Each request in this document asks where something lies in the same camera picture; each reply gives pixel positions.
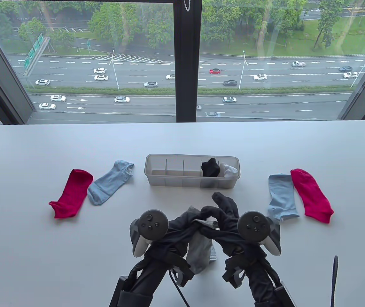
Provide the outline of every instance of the light blue sock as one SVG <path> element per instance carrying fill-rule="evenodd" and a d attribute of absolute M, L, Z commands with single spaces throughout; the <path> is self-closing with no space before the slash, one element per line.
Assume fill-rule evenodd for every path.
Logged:
<path fill-rule="evenodd" d="M 293 195 L 292 177 L 286 174 L 270 175 L 268 183 L 272 195 L 268 208 L 269 216 L 277 221 L 299 217 Z"/>
<path fill-rule="evenodd" d="M 113 168 L 103 177 L 95 180 L 87 189 L 87 195 L 93 205 L 102 205 L 119 187 L 133 175 L 134 163 L 117 160 Z"/>

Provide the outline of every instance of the cable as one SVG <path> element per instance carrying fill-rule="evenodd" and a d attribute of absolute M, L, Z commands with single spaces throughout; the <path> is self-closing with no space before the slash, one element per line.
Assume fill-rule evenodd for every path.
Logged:
<path fill-rule="evenodd" d="M 183 293 L 181 292 L 180 288 L 177 286 L 177 283 L 175 282 L 175 280 L 174 280 L 173 276 L 171 275 L 171 270 L 169 270 L 169 271 L 168 271 L 168 275 L 170 275 L 170 278 L 171 278 L 171 280 L 172 280 L 172 282 L 173 282 L 174 286 L 177 288 L 178 293 L 181 295 L 181 298 L 182 298 L 182 300 L 184 301 L 185 305 L 186 305 L 187 307 L 190 307 L 190 305 L 188 304 L 187 300 L 185 299 L 185 297 L 184 297 Z"/>
<path fill-rule="evenodd" d="M 332 272 L 332 296 L 330 301 L 330 307 L 335 306 L 335 289 L 336 289 L 336 278 L 337 278 L 337 268 L 339 267 L 339 258 L 335 256 L 333 260 L 333 272 Z"/>

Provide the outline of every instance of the white table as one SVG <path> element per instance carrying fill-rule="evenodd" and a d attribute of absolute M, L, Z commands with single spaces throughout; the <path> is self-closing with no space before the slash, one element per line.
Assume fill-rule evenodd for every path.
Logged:
<path fill-rule="evenodd" d="M 268 256 L 298 307 L 330 305 L 333 256 L 339 256 L 336 306 L 365 306 L 365 122 L 224 122 L 0 126 L 0 307 L 107 307 L 117 279 L 139 259 L 130 222 L 147 209 L 169 218 L 212 205 L 213 190 L 151 187 L 148 154 L 233 155 L 241 178 L 222 191 L 239 212 L 266 213 L 268 176 L 310 172 L 330 200 L 330 225 L 301 215 L 282 224 L 282 255 Z M 73 168 L 95 178 L 115 160 L 134 177 L 100 207 L 86 198 L 79 215 L 54 220 Z M 224 282 L 225 255 L 182 289 L 192 307 L 253 306 L 248 282 Z M 184 306 L 166 275 L 152 307 Z"/>

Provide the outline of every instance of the green road sign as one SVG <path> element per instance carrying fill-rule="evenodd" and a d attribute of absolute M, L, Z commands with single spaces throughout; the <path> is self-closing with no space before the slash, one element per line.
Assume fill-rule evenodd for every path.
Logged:
<path fill-rule="evenodd" d="M 31 50 L 29 50 L 29 58 L 30 60 L 32 60 L 35 57 L 35 51 L 33 50 L 33 48 L 31 48 Z"/>
<path fill-rule="evenodd" d="M 25 66 L 25 69 L 28 69 L 29 64 L 30 64 L 30 60 L 29 60 L 28 57 L 26 57 L 25 61 L 23 62 L 23 65 Z"/>
<path fill-rule="evenodd" d="M 40 45 L 39 45 L 38 41 L 35 41 L 35 44 L 33 44 L 33 50 L 38 51 L 39 47 L 40 47 Z"/>
<path fill-rule="evenodd" d="M 42 45 L 43 43 L 43 34 L 39 34 L 39 37 L 38 37 L 38 42 L 39 42 L 39 45 Z"/>

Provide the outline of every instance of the storage box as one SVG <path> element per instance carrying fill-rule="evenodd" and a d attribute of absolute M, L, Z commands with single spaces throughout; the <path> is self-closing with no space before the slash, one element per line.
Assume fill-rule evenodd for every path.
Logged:
<path fill-rule="evenodd" d="M 201 163 L 215 158 L 238 170 L 236 178 L 203 177 Z M 150 185 L 165 187 L 201 187 L 212 189 L 232 189 L 241 176 L 239 160 L 235 157 L 217 155 L 162 155 L 151 154 L 146 158 L 144 168 Z"/>

